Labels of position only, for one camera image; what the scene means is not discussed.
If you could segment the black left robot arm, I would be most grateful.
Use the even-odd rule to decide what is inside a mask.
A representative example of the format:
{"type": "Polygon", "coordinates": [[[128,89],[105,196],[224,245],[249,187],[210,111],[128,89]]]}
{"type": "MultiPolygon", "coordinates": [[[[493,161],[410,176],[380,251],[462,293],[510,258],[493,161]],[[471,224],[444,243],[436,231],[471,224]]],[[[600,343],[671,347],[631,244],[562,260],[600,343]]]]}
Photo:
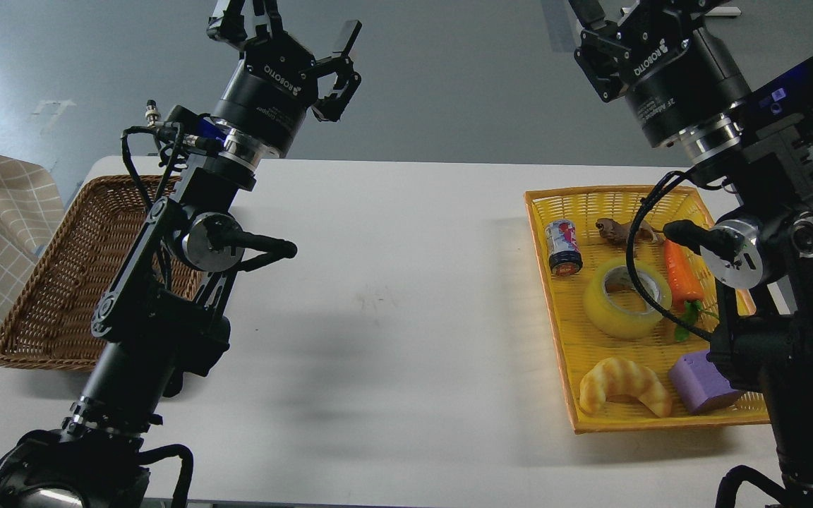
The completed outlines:
{"type": "Polygon", "coordinates": [[[175,106],[121,135],[121,157],[145,221],[90,331],[106,341],[93,373],[58,430],[33,430],[0,459],[0,507],[139,507],[149,466],[180,460],[171,505],[185,507],[194,459],[182,444],[142,450],[162,423],[156,406],[177,395],[184,373],[204,377],[229,350],[224,315],[236,275],[293,258],[291,241],[249,234],[230,214],[255,185],[265,157],[285,157],[308,111],[335,122],[361,75],[352,47],[362,24],[348,20],[332,54],[317,59],[283,26],[275,1],[219,1],[207,36],[239,60],[212,113],[175,106]]]}

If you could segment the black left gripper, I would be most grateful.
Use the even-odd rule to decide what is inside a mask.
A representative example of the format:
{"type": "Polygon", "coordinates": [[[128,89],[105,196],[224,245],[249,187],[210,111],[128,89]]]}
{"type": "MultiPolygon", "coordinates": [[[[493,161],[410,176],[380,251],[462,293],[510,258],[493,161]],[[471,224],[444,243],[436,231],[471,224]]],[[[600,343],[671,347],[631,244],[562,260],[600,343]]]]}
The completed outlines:
{"type": "Polygon", "coordinates": [[[207,20],[212,41],[245,47],[212,116],[285,158],[310,106],[319,121],[337,122],[356,94],[362,80],[351,51],[363,25],[345,22],[332,53],[312,67],[312,52],[284,32],[277,1],[251,1],[254,39],[246,32],[245,3],[217,1],[207,20]],[[311,67],[317,78],[335,75],[332,89],[320,99],[317,78],[308,76],[311,67]]]}

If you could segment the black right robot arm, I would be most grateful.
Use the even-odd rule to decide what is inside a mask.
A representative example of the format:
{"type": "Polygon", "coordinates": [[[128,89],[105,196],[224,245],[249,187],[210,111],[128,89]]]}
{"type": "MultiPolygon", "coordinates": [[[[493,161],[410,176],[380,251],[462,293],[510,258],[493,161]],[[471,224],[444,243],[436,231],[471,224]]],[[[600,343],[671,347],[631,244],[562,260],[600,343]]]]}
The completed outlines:
{"type": "Polygon", "coordinates": [[[668,240],[701,256],[719,321],[694,329],[733,388],[764,396],[781,483],[747,466],[720,482],[733,507],[743,483],[781,507],[813,507],[813,56],[752,89],[704,16],[716,1],[638,1],[619,22],[573,1],[575,61],[604,102],[623,97],[652,147],[678,143],[687,171],[642,200],[639,225],[681,181],[729,187],[739,206],[705,229],[668,223],[668,240]]]}

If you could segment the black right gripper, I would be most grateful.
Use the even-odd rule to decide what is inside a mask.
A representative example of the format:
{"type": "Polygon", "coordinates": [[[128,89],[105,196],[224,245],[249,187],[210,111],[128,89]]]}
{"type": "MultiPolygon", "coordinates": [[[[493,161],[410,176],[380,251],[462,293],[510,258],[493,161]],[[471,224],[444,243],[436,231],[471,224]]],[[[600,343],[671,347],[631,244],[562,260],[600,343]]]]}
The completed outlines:
{"type": "Polygon", "coordinates": [[[752,91],[706,26],[706,14],[729,3],[636,1],[617,23],[598,1],[569,1],[582,27],[575,61],[604,103],[624,97],[646,141],[658,147],[752,91]]]}

